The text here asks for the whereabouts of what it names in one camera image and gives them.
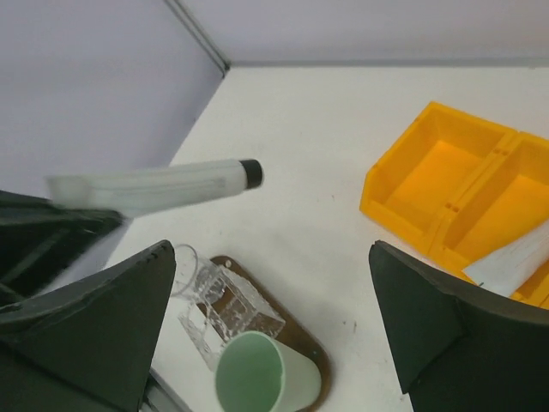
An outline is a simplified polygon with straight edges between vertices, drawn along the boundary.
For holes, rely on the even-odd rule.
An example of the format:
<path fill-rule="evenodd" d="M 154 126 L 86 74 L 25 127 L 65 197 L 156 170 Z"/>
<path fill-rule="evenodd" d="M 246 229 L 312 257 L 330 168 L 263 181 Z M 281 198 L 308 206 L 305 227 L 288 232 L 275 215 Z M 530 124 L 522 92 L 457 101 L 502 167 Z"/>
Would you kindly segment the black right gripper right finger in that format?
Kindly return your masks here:
<path fill-rule="evenodd" d="M 462 281 L 378 240 L 371 278 L 416 411 L 546 411 L 548 311 Z"/>

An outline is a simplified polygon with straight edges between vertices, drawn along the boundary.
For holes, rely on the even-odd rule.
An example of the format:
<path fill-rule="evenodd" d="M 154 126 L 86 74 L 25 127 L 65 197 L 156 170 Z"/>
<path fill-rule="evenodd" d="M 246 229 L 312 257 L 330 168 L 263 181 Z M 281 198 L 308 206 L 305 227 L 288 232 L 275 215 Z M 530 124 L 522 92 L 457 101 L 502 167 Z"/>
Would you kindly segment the green plastic cup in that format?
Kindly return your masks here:
<path fill-rule="evenodd" d="M 224 411 L 299 411 L 317 400 L 321 387 L 312 360 L 257 331 L 234 337 L 214 373 Z"/>

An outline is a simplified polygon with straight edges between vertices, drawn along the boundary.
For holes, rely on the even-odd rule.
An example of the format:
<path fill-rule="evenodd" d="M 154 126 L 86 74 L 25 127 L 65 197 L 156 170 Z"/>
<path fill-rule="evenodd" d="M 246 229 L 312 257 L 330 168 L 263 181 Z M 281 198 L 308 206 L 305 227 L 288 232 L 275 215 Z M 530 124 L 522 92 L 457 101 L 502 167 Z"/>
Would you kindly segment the white toothpaste tube black cap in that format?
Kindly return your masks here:
<path fill-rule="evenodd" d="M 51 201 L 66 209 L 114 210 L 128 218 L 234 197 L 263 183 L 257 160 L 223 160 L 126 173 L 46 179 Z"/>

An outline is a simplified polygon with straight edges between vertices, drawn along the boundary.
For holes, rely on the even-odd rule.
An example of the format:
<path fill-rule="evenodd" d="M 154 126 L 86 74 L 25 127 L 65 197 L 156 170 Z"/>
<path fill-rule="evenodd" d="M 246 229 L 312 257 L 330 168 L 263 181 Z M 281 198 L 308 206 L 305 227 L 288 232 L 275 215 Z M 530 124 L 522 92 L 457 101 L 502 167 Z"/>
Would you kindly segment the clear glass holder block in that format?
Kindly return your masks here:
<path fill-rule="evenodd" d="M 202 266 L 181 297 L 178 320 L 211 371 L 234 337 L 252 330 L 275 338 L 286 325 L 250 281 L 222 265 Z"/>

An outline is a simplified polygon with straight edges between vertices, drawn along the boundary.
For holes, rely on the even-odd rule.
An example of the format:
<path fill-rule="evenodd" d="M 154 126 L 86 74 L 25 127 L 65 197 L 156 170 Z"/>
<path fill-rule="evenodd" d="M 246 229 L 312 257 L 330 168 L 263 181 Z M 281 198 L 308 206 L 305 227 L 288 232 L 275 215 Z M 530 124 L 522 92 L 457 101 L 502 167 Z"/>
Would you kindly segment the clear glass tumbler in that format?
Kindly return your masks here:
<path fill-rule="evenodd" d="M 174 251 L 176 273 L 171 297 L 207 301 L 211 304 L 219 300 L 225 288 L 219 267 L 202 257 L 192 245 L 175 245 Z"/>

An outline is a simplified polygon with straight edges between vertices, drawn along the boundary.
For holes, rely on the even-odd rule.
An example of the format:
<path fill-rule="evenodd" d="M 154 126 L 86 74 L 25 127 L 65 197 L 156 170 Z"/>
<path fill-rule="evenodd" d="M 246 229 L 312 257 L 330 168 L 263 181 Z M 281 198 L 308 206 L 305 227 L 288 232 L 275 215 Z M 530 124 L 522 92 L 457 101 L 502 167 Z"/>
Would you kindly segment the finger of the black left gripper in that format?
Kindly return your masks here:
<path fill-rule="evenodd" d="M 124 223 L 116 211 L 62 209 L 41 197 L 1 192 L 1 299 L 47 286 Z"/>

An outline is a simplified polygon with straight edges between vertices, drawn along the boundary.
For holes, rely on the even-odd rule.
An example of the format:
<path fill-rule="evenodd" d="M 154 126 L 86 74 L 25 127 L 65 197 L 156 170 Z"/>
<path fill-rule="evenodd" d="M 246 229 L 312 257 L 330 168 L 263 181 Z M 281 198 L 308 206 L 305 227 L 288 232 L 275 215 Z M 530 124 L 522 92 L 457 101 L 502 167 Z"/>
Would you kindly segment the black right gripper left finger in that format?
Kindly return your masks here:
<path fill-rule="evenodd" d="M 3 411 L 137 411 L 175 276 L 162 240 L 1 309 Z"/>

